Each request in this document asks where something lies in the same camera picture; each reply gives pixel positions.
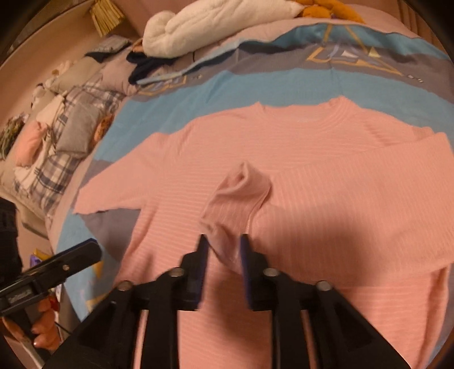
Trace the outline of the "person's left hand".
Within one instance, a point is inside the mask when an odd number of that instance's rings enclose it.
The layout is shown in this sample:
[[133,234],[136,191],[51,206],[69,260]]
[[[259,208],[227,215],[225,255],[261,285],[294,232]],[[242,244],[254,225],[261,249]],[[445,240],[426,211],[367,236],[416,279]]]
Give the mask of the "person's left hand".
[[[36,335],[33,340],[35,348],[43,348],[47,351],[55,351],[60,345],[58,328],[55,324],[55,311],[52,309],[49,298],[41,300],[37,305],[40,318],[36,320],[31,328],[31,332]],[[25,340],[25,334],[15,322],[8,318],[2,318],[1,324],[16,341]]]

